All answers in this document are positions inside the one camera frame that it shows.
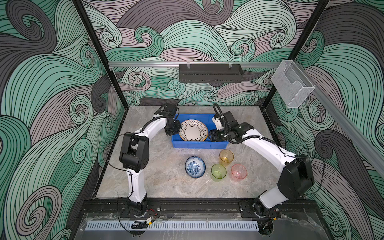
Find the blue plastic bin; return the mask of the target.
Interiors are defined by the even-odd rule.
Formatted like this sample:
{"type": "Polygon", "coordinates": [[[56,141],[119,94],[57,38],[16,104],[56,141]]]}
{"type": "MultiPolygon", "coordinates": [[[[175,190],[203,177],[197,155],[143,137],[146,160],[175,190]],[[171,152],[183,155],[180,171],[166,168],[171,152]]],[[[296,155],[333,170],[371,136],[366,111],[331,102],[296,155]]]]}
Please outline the blue plastic bin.
{"type": "MultiPolygon", "coordinates": [[[[180,123],[186,120],[197,120],[202,122],[208,129],[215,130],[216,126],[212,120],[214,114],[180,114],[178,120],[180,123]]],[[[179,134],[173,135],[171,142],[174,148],[177,149],[226,149],[229,142],[212,142],[210,139],[206,139],[203,142],[198,141],[184,141],[179,134]]]]}

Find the yellow rim dotted plate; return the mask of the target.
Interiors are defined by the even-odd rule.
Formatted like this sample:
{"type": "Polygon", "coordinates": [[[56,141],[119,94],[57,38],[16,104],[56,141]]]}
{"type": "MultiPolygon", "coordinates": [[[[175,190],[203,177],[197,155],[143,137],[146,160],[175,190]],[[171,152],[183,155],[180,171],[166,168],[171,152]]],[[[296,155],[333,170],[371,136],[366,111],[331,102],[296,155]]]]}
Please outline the yellow rim dotted plate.
{"type": "Polygon", "coordinates": [[[207,126],[198,120],[185,120],[181,123],[180,137],[186,142],[203,142],[208,138],[207,126]]]}

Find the blue white floral bowl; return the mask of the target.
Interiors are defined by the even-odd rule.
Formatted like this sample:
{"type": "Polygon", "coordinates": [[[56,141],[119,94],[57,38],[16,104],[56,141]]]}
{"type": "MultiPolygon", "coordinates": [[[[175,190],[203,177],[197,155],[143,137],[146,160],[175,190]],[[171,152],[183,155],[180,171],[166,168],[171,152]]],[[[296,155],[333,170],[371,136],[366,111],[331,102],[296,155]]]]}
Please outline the blue white floral bowl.
{"type": "Polygon", "coordinates": [[[198,179],[205,174],[206,164],[201,158],[192,156],[185,162],[185,171],[189,177],[198,179]]]}

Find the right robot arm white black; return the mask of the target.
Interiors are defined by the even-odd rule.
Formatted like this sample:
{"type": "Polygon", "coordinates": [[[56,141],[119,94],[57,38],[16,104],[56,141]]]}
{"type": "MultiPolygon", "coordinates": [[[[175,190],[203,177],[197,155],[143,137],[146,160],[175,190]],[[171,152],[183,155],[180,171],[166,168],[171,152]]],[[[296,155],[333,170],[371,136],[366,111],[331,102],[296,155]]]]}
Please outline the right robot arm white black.
{"type": "Polygon", "coordinates": [[[254,200],[257,215],[264,216],[279,204],[303,197],[315,184],[309,157],[281,148],[249,123],[239,124],[231,112],[224,113],[218,104],[213,104],[213,108],[215,115],[212,121],[216,128],[209,133],[213,142],[243,144],[268,160],[280,173],[276,186],[254,200]]]}

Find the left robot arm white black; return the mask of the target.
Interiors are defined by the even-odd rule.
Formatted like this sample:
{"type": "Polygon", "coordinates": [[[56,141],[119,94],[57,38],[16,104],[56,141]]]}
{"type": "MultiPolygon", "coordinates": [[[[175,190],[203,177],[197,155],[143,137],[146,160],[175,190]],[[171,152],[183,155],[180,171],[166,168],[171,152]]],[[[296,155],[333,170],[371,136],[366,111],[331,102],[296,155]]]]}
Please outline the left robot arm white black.
{"type": "Polygon", "coordinates": [[[167,136],[178,134],[182,128],[179,114],[176,105],[165,103],[143,127],[123,135],[119,160],[128,171],[131,192],[128,199],[132,203],[140,206],[147,198],[143,170],[150,160],[150,141],[162,130],[167,136]]]}

